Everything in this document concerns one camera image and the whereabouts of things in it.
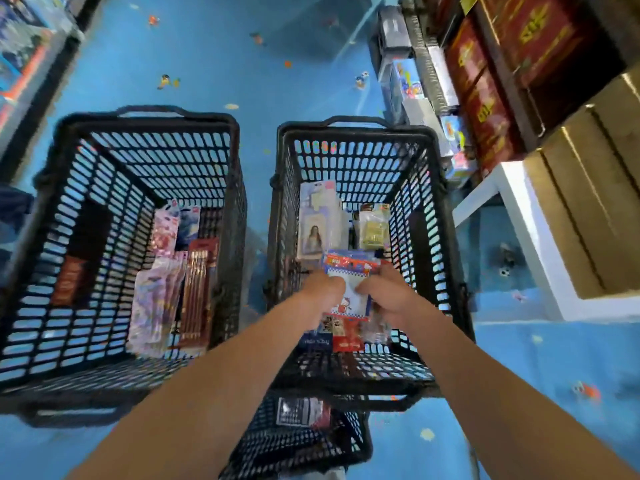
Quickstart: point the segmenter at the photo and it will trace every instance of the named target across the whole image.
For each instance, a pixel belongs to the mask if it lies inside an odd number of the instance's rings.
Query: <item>shopping cart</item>
[[[231,116],[176,107],[59,122],[0,302],[0,413],[32,426],[109,424],[189,363],[178,350],[162,359],[125,350],[136,273],[154,260],[154,210],[169,199],[202,206],[199,237],[220,238],[210,347],[237,333],[246,229],[238,144]],[[69,267],[71,249],[84,256],[82,274]],[[69,290],[84,299],[66,302]]]
[[[278,400],[267,396],[232,453],[221,480],[257,480],[348,468],[371,459],[369,414],[332,411],[323,430],[276,425]]]
[[[350,126],[332,126],[339,122]],[[364,126],[372,123],[376,127]],[[269,306],[300,285],[300,183],[326,179],[336,181],[346,210],[357,211],[367,202],[390,204],[389,260],[414,290],[474,339],[436,135],[426,127],[389,127],[380,118],[336,116],[320,123],[286,123],[278,129],[271,179]],[[361,353],[296,349],[272,390],[320,397],[341,410],[361,411],[404,411],[421,397],[440,396],[431,371],[400,330],[392,332],[388,346],[368,345]]]

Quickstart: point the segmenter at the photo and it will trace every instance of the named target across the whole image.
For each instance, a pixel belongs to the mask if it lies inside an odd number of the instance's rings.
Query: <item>blue floor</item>
[[[256,249],[263,248],[277,126],[336,114],[380,116],[384,110],[374,77],[364,90],[355,87],[357,75],[372,73],[364,35],[347,44],[370,5],[370,0],[105,0],[23,167],[20,188],[31,188],[55,122],[71,112],[148,104],[226,112],[225,106],[234,104],[238,109],[230,112],[241,126],[250,235]],[[160,19],[158,26],[148,26],[149,15]],[[339,23],[329,27],[334,18]],[[253,32],[265,45],[254,42]],[[157,90],[164,73],[180,78],[180,87]],[[259,289],[259,280],[255,284]],[[508,294],[502,286],[485,289]],[[490,313],[491,307],[484,309]],[[640,470],[640,325],[484,325],[477,327],[477,338]],[[600,406],[571,395],[577,380],[600,388]],[[404,414],[373,413],[370,426],[373,458],[350,468],[350,479],[410,478],[420,472],[439,480],[471,480],[468,446],[444,400],[421,401]],[[17,418],[0,417],[0,478],[60,479],[109,430],[32,429]]]

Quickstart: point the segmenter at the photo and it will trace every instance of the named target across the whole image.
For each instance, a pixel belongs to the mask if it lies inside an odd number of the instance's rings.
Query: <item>hand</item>
[[[331,312],[331,309],[338,305],[346,290],[346,284],[340,276],[327,276],[322,271],[314,271],[305,280],[302,286],[302,293],[317,311],[314,315],[316,327],[320,323],[322,314]]]
[[[380,306],[382,317],[393,328],[406,331],[411,310],[422,306],[420,295],[404,281],[402,274],[390,263],[383,262],[380,273],[368,277],[356,288],[360,294],[370,294]]]

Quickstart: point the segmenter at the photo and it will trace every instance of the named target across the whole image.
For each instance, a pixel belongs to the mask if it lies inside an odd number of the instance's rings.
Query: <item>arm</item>
[[[414,293],[393,266],[383,266],[359,291],[372,295],[386,320],[418,348],[492,480],[638,479],[572,416]]]
[[[341,278],[309,277],[304,290],[137,405],[69,480],[217,478],[302,333],[343,293]]]

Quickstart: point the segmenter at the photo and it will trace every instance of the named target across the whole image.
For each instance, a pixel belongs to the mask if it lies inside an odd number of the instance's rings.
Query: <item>black plastic basket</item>
[[[1,303],[0,413],[34,426],[107,424],[188,363],[179,351],[140,360],[125,350],[136,273],[153,263],[154,210],[168,199],[202,206],[199,237],[220,238],[210,346],[237,333],[246,230],[238,144],[231,116],[176,107],[59,122]],[[95,233],[83,228],[86,209],[111,222],[102,247],[89,239],[95,284],[87,302],[52,306],[69,243]]]
[[[331,126],[338,122],[359,126]],[[364,123],[385,128],[362,127]],[[271,179],[269,306],[300,284],[300,183],[326,179],[336,181],[347,210],[359,210],[367,202],[391,204],[388,259],[420,295],[474,339],[436,135],[427,127],[388,127],[380,118],[336,116],[278,129]],[[367,346],[361,353],[296,349],[272,389],[281,395],[320,397],[341,410],[368,411],[403,411],[421,397],[440,395],[416,348],[399,330],[392,332],[388,346]]]
[[[332,410],[331,427],[276,425],[278,399],[267,396],[232,453],[222,480],[256,480],[322,472],[371,459],[369,414]]]

